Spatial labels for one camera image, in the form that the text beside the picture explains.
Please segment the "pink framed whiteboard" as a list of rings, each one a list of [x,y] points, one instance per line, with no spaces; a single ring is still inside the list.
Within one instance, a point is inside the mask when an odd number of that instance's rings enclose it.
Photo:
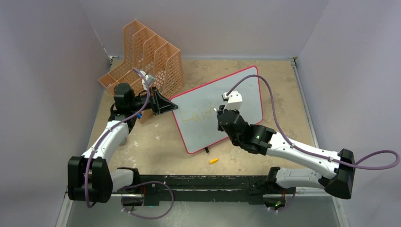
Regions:
[[[218,131],[215,109],[224,104],[222,94],[248,75],[252,77],[236,87],[243,99],[239,112],[249,124],[258,124],[263,120],[260,81],[254,77],[258,73],[256,66],[250,66],[170,99],[178,106],[173,111],[173,117],[187,153],[202,151],[227,138],[226,133]]]

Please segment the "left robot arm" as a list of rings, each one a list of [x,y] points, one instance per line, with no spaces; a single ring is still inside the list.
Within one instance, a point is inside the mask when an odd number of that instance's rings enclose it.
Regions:
[[[140,190],[141,180],[135,177],[136,170],[124,167],[111,174],[108,168],[117,147],[131,133],[138,114],[148,109],[153,115],[178,109],[178,105],[162,96],[156,87],[147,88],[138,95],[127,83],[113,90],[114,104],[106,128],[86,152],[68,161],[68,197],[84,201],[90,208],[96,203],[108,202],[111,194],[120,188],[128,193]]]

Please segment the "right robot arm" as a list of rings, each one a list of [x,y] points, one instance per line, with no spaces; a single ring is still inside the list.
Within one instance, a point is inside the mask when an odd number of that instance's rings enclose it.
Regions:
[[[328,194],[350,199],[355,176],[354,154],[348,149],[340,152],[321,150],[300,143],[300,151],[286,141],[281,133],[262,125],[248,124],[238,110],[217,110],[218,131],[225,132],[231,143],[251,153],[279,157],[306,167],[305,170],[276,168],[267,177],[266,188],[278,192],[282,188],[313,187]]]

